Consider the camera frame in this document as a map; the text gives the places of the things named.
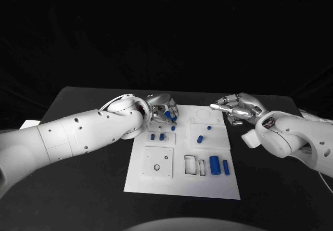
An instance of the blue cylinder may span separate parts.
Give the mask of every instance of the blue cylinder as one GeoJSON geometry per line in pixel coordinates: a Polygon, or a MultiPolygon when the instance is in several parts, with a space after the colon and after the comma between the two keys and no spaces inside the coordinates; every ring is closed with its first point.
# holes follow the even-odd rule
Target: blue cylinder
{"type": "Polygon", "coordinates": [[[202,141],[204,141],[204,136],[199,136],[196,142],[198,142],[198,143],[202,143],[202,141]]]}
{"type": "Polygon", "coordinates": [[[209,157],[209,163],[211,163],[211,173],[212,175],[219,175],[221,174],[221,163],[219,163],[219,157],[218,156],[211,156],[209,157]]]}
{"type": "Polygon", "coordinates": [[[225,172],[225,175],[230,176],[231,173],[230,173],[230,167],[228,167],[228,161],[224,160],[224,172],[225,172]]]}

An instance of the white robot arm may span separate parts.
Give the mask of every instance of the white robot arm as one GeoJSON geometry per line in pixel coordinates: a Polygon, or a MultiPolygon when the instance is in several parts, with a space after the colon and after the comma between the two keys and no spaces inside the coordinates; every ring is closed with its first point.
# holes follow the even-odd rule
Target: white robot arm
{"type": "Polygon", "coordinates": [[[179,115],[170,94],[145,99],[127,94],[101,108],[35,127],[0,134],[0,198],[10,187],[41,167],[93,152],[120,139],[132,139],[149,122],[176,125],[179,115]],[[170,118],[165,115],[169,109],[170,118]]]}
{"type": "Polygon", "coordinates": [[[333,177],[333,124],[269,111],[247,93],[221,98],[211,108],[227,113],[234,126],[243,125],[241,119],[256,125],[256,129],[243,135],[250,148],[263,145],[280,158],[293,154],[313,170],[333,177]],[[307,143],[310,152],[302,148],[307,143]]]}

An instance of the robotic hand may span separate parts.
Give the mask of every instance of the robotic hand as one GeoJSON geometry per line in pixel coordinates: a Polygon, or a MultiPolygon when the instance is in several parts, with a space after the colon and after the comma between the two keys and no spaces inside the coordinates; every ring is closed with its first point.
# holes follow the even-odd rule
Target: robotic hand
{"type": "Polygon", "coordinates": [[[179,116],[170,94],[145,99],[126,94],[100,110],[71,115],[35,127],[0,134],[0,198],[10,187],[41,167],[90,153],[149,129],[149,122],[176,125],[179,116]]]}
{"type": "Polygon", "coordinates": [[[250,148],[263,145],[280,158],[293,155],[312,169],[333,177],[333,124],[269,111],[247,93],[221,98],[211,108],[227,113],[234,126],[243,125],[241,119],[256,125],[241,136],[250,148]],[[303,148],[307,143],[312,151],[303,148]]]}

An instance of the circular hole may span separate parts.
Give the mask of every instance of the circular hole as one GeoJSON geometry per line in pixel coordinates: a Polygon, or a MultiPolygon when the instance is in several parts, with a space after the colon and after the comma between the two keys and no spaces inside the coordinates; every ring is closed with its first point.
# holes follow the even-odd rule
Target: circular hole
{"type": "Polygon", "coordinates": [[[326,149],[326,151],[325,151],[325,157],[328,157],[330,153],[332,153],[330,149],[326,149]]]}

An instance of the black table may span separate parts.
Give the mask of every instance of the black table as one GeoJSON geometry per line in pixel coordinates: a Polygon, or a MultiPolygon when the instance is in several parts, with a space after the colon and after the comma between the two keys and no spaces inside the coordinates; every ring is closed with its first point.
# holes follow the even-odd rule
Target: black table
{"type": "MultiPolygon", "coordinates": [[[[100,109],[124,93],[155,91],[67,87],[42,123],[100,109]]],[[[169,92],[178,104],[209,105],[222,93],[169,92]]],[[[300,115],[284,96],[257,96],[270,110],[300,115]]],[[[292,157],[250,149],[241,135],[254,127],[227,122],[241,200],[124,192],[133,140],[39,169],[0,200],[0,230],[123,230],[163,218],[218,218],[269,230],[332,230],[333,195],[316,171],[292,157]]]]}

